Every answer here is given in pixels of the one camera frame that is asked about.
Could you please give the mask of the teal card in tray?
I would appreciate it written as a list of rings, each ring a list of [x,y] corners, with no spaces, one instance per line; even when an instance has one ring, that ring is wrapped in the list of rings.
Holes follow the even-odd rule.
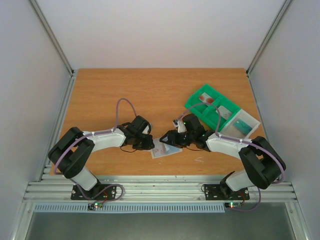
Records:
[[[251,130],[253,129],[250,125],[245,123],[242,119],[238,118],[234,123],[233,126],[240,131],[243,135],[248,135]]]

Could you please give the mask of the right aluminium frame post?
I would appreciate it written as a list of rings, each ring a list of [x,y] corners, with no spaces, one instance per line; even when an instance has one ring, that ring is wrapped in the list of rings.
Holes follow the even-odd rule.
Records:
[[[289,8],[291,7],[293,2],[294,2],[293,0],[284,0],[283,3],[281,4],[280,9],[278,10],[275,18],[273,19],[270,27],[268,28],[268,30],[264,36],[261,44],[259,45],[257,52],[255,53],[252,61],[250,62],[249,66],[246,70],[246,75],[248,78],[250,77],[252,71],[256,67],[258,61],[260,60],[262,54],[264,53],[267,46],[269,45],[272,37],[276,33],[276,30],[280,26],[282,20],[284,19],[287,11],[289,10]]]

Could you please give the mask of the left aluminium frame post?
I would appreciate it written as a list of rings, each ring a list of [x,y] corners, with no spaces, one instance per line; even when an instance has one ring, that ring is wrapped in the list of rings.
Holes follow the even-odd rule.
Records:
[[[53,44],[55,50],[57,51],[60,59],[62,60],[67,72],[69,73],[70,76],[73,76],[74,74],[74,69],[71,67],[71,64],[69,62],[69,60],[67,59],[61,45],[59,44],[59,41],[57,40],[47,18],[45,17],[39,3],[37,0],[28,0],[28,2],[30,3],[33,11],[35,12],[35,15],[37,16],[37,18],[39,19],[44,31],[46,32],[49,40],[51,41],[51,43]]]

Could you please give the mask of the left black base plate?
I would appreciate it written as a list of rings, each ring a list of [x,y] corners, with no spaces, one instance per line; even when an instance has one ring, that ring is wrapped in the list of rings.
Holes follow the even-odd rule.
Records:
[[[100,184],[91,190],[84,190],[81,186],[74,185],[70,199],[74,201],[114,201],[116,193],[117,186],[115,184]]]

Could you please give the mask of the beige card holder wallet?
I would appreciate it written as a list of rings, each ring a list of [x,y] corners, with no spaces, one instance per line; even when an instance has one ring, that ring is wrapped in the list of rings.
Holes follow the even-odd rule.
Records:
[[[160,142],[159,138],[153,140],[154,148],[150,150],[152,159],[166,157],[173,154],[181,153],[181,148]]]

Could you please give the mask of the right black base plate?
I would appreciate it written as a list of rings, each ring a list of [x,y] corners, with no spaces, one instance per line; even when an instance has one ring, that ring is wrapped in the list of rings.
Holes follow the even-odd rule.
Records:
[[[246,201],[250,199],[249,190],[247,188],[242,188],[239,191],[233,191],[226,196],[220,189],[219,184],[203,184],[201,186],[201,191],[204,193],[206,201]]]

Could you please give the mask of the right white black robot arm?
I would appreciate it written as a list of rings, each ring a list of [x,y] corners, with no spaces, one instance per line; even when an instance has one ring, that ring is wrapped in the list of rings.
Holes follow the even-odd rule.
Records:
[[[219,183],[224,199],[234,197],[245,188],[265,190],[271,184],[283,182],[286,164],[264,137],[240,139],[206,130],[193,113],[174,120],[173,124],[175,129],[163,135],[160,142],[180,149],[193,144],[199,150],[241,160],[244,169],[229,173]]]

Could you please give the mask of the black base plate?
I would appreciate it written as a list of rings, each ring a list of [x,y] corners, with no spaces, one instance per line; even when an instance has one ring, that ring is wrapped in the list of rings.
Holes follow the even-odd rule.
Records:
[[[70,199],[74,201],[114,201],[116,193],[117,186],[115,184],[100,184],[91,190],[84,190],[81,186],[74,185]]]
[[[204,193],[206,201],[246,201],[250,199],[249,190],[247,188],[242,188],[239,191],[233,191],[226,196],[220,189],[219,184],[203,184],[201,186],[201,191]]]

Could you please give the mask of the left small circuit board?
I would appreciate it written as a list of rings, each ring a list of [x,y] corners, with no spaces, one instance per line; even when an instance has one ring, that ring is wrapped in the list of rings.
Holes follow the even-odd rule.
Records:
[[[101,209],[104,206],[103,202],[94,202],[94,203],[89,203],[87,205],[87,210],[88,211],[96,211],[98,209]]]

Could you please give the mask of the green plastic sorting tray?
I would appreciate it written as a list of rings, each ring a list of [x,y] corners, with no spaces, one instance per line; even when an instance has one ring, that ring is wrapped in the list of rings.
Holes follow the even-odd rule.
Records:
[[[213,103],[204,103],[199,100],[199,96],[202,93],[207,93],[209,96],[211,96],[214,101]],[[217,109],[214,107],[216,106],[219,108],[219,106],[224,106],[229,111],[232,112],[232,116],[225,120],[222,117],[220,117],[219,127],[218,131],[220,132],[222,128],[226,125],[226,123],[235,116],[235,114],[241,109],[238,105],[236,105],[234,102],[229,100],[226,96],[215,90],[213,87],[211,87],[208,84],[204,84],[201,88],[199,88],[195,93],[193,93],[188,100],[185,103],[185,108],[188,109],[192,106],[194,106],[190,112],[196,115],[199,120],[204,122],[208,127],[215,130],[217,127],[219,114],[217,112]]]

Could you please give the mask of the aluminium rail frame front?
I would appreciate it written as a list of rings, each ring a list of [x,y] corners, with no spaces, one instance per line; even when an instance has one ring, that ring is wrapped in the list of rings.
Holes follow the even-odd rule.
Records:
[[[223,175],[100,175],[103,184],[124,187],[123,203],[204,202],[204,184],[218,184]],[[70,202],[73,183],[68,179],[44,174],[40,181],[29,182],[24,202]],[[249,203],[297,202],[292,183],[272,184],[266,190],[249,187]]]

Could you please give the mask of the right small circuit board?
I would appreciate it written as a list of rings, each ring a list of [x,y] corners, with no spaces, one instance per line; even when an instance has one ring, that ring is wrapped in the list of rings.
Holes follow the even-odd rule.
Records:
[[[224,204],[224,206],[228,209],[234,209],[234,208],[240,208],[244,205],[245,203],[244,202],[234,202],[234,201],[231,201],[231,202],[226,202]]]

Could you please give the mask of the small circuit board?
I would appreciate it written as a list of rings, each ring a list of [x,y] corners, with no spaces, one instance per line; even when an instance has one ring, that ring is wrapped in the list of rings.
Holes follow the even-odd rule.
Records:
[[[104,206],[103,202],[94,202],[94,203],[89,203],[87,205],[87,210],[88,211],[96,211],[98,209],[101,209]]]
[[[234,209],[234,208],[240,208],[244,205],[245,203],[244,202],[234,202],[234,201],[231,201],[231,202],[226,202],[224,204],[224,206],[228,209]]]

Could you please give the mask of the grey card in tray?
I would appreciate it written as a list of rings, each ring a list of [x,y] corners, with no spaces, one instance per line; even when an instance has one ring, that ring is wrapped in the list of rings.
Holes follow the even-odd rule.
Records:
[[[225,119],[225,120],[228,120],[232,115],[233,113],[231,111],[229,111],[226,107],[224,107],[223,105],[219,106],[218,107],[218,110],[220,112],[220,116]]]

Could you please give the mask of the red white card in tray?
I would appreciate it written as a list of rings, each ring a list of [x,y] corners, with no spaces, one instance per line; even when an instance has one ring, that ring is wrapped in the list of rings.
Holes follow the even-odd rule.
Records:
[[[214,99],[208,95],[207,93],[202,93],[199,97],[199,100],[202,101],[203,103],[209,103],[209,104],[212,104]]]

